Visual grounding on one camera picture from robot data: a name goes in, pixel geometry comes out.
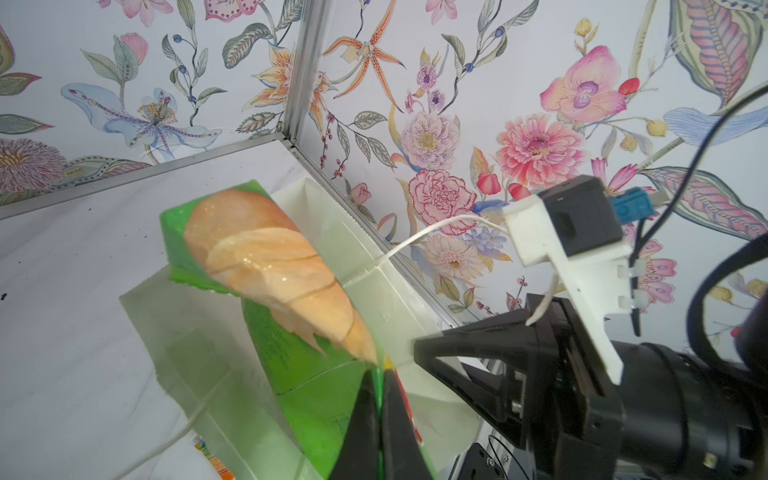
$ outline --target blue connector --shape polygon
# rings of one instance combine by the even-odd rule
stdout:
[[[611,203],[622,225],[648,218],[655,211],[648,193],[640,187],[631,188],[618,197],[612,197]]]

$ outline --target red berry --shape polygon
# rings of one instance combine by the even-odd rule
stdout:
[[[625,81],[621,86],[619,87],[619,93],[622,95],[629,95],[633,94],[634,92],[640,90],[640,79],[639,78],[630,78],[629,80]]]

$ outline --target orange lily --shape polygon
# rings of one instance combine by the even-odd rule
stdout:
[[[392,0],[389,3],[389,8],[387,9],[384,18],[382,18],[381,23],[379,23],[379,26],[376,27],[376,30],[373,32],[373,36],[371,37],[370,41],[360,41],[351,37],[339,37],[335,42],[333,42],[333,45],[331,45],[328,50],[323,52],[323,56],[325,56],[336,50],[341,45],[346,45],[347,52],[344,54],[344,58],[347,61],[351,62],[357,58],[362,57],[361,62],[358,63],[355,69],[346,76],[349,77],[362,65],[362,68],[360,68],[360,72],[355,77],[355,80],[345,91],[341,92],[334,98],[342,97],[357,88],[357,86],[360,85],[360,82],[362,82],[363,77],[366,76],[369,65],[373,64],[373,70],[376,72],[376,77],[379,79],[379,82],[381,82],[382,88],[384,88],[384,93],[392,102],[392,104],[395,105],[398,110],[400,110],[400,107],[397,106],[395,99],[392,97],[392,92],[389,90],[389,85],[386,83],[386,78],[384,78],[384,72],[382,71],[381,65],[379,64],[379,60],[388,61],[389,63],[398,63],[403,67],[405,67],[405,65],[403,65],[402,62],[397,58],[391,56],[388,53],[385,53],[381,48],[376,46],[376,44],[379,43],[379,40],[382,39],[387,25],[389,25],[389,20],[392,18],[392,12],[395,9],[395,2],[397,2],[397,0]]]

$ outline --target floral wallpaper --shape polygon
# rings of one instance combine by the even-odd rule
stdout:
[[[671,194],[718,116],[768,81],[766,25],[764,0],[337,0],[298,147],[393,244],[458,214],[501,223],[504,206],[579,174],[611,196]],[[722,130],[641,252],[643,341],[686,349],[699,282],[768,229],[766,105]],[[464,322],[520,308],[551,275],[467,220],[405,252]],[[707,328],[726,357],[766,278],[762,263],[712,291]],[[637,341],[628,316],[606,329]]]
[[[303,3],[3,2],[0,205],[281,130]]]

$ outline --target white table surface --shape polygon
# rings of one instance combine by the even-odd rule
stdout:
[[[187,422],[118,297],[167,262],[161,211],[308,173],[274,141],[0,220],[0,478],[110,478]],[[216,480],[190,434],[130,480]]]

